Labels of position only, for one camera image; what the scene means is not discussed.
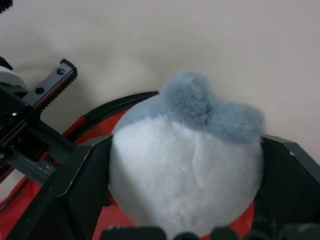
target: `stuffed animal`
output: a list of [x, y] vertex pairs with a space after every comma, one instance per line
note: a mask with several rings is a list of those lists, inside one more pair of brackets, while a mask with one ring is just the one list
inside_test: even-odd
[[217, 98], [192, 71], [132, 107], [113, 130], [110, 192], [139, 226], [199, 237], [237, 219], [262, 179], [264, 116]]

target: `plush ear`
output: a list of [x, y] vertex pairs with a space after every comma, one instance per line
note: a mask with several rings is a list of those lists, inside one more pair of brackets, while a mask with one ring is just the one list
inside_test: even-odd
[[212, 116], [214, 93], [208, 79], [200, 73], [182, 71], [172, 75], [160, 96], [177, 120], [196, 129], [207, 125]]
[[258, 109], [243, 103], [219, 101], [209, 124], [212, 132], [232, 142], [250, 143], [265, 131], [265, 118]]

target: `gray fluffy fur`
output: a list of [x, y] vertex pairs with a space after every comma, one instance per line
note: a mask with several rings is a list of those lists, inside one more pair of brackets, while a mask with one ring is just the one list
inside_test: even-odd
[[257, 140], [265, 126], [264, 115], [259, 110], [216, 98], [205, 76], [183, 71], [171, 76], [159, 95], [132, 107], [119, 120], [113, 134], [129, 124], [158, 116], [233, 143]]

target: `plush toy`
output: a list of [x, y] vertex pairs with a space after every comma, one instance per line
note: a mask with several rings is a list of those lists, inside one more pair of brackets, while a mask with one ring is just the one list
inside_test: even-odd
[[137, 225], [199, 237], [238, 218], [262, 179], [264, 116], [179, 72], [113, 130], [110, 192]]

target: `white wall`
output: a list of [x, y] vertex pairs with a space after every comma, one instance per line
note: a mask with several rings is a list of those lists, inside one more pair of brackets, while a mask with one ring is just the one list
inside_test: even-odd
[[30, 87], [62, 58], [79, 78], [44, 113], [64, 130], [90, 109], [202, 70], [218, 95], [264, 110], [267, 132], [320, 163], [319, 0], [13, 0], [0, 56]]

